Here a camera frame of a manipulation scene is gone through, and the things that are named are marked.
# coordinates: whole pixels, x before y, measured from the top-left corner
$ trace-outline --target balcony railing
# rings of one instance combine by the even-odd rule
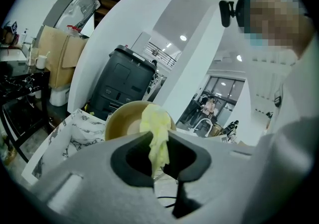
[[[145,48],[145,51],[149,52],[153,56],[159,58],[162,60],[165,64],[168,64],[170,67],[174,67],[176,64],[176,60],[174,60],[171,56],[163,52],[161,49],[159,49],[156,45],[149,42]]]

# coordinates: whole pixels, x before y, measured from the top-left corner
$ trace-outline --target beige bowl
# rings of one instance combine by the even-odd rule
[[[135,134],[140,132],[140,123],[142,120],[142,112],[152,104],[147,101],[134,101],[127,103],[118,108],[109,119],[105,128],[105,140],[116,139],[121,136]],[[171,130],[176,130],[176,126],[172,118]]]

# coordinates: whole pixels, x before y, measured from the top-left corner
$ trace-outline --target white mug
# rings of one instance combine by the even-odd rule
[[[45,68],[45,62],[46,62],[46,56],[39,55],[35,59],[35,66],[37,67],[37,69],[44,69]]]

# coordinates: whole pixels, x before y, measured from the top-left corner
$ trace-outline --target black cable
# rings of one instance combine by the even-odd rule
[[[172,199],[176,199],[176,197],[158,197],[158,199],[161,199],[161,198],[172,198]],[[173,207],[175,205],[174,204],[171,204],[171,205],[168,205],[168,206],[164,206],[165,208],[170,208],[170,207]]]

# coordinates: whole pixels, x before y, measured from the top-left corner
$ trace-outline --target white pillar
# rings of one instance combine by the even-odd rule
[[[103,71],[109,54],[119,45],[133,46],[144,31],[151,33],[171,0],[121,0],[93,31],[77,63],[68,111],[83,107]]]
[[[154,103],[161,105],[175,122],[185,111],[206,75],[224,29],[219,8],[212,5],[154,99]]]

